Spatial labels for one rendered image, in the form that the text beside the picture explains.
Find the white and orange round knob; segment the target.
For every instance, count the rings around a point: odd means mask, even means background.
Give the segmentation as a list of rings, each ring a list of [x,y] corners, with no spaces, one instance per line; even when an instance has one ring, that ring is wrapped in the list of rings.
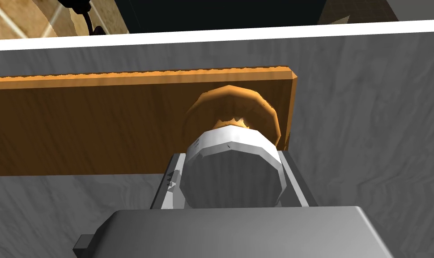
[[[275,109],[253,90],[227,85],[187,111],[180,190],[192,208],[275,207],[287,187]]]

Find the orange wooden drawer front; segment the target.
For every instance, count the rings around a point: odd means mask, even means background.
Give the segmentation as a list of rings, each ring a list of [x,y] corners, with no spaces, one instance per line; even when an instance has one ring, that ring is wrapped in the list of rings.
[[[284,66],[0,77],[0,176],[161,173],[221,120],[289,145]]]

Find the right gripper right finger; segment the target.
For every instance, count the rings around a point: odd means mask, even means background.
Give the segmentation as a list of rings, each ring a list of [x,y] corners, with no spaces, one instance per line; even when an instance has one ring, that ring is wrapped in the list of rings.
[[[279,151],[284,168],[286,188],[280,196],[278,207],[318,206],[306,181],[288,151]]]

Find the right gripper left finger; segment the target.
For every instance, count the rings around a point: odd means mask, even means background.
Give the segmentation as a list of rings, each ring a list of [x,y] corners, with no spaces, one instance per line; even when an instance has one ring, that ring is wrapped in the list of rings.
[[[186,200],[179,187],[185,156],[185,153],[176,153],[171,157],[150,206],[151,209],[184,209],[186,207]]]

